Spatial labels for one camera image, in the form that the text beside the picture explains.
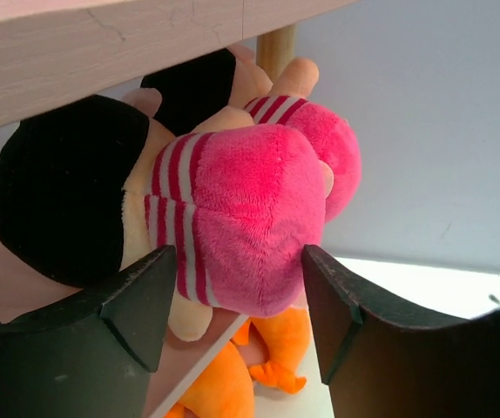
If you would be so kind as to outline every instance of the striped fabric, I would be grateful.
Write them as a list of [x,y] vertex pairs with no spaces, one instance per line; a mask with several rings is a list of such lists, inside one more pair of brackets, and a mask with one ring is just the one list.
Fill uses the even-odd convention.
[[290,96],[263,97],[251,101],[245,110],[252,115],[256,124],[285,125],[291,116],[306,103],[307,100],[304,98]]
[[218,307],[201,257],[194,203],[198,162],[212,133],[175,139],[157,157],[145,196],[145,222],[152,247],[177,247],[179,293],[189,300]]

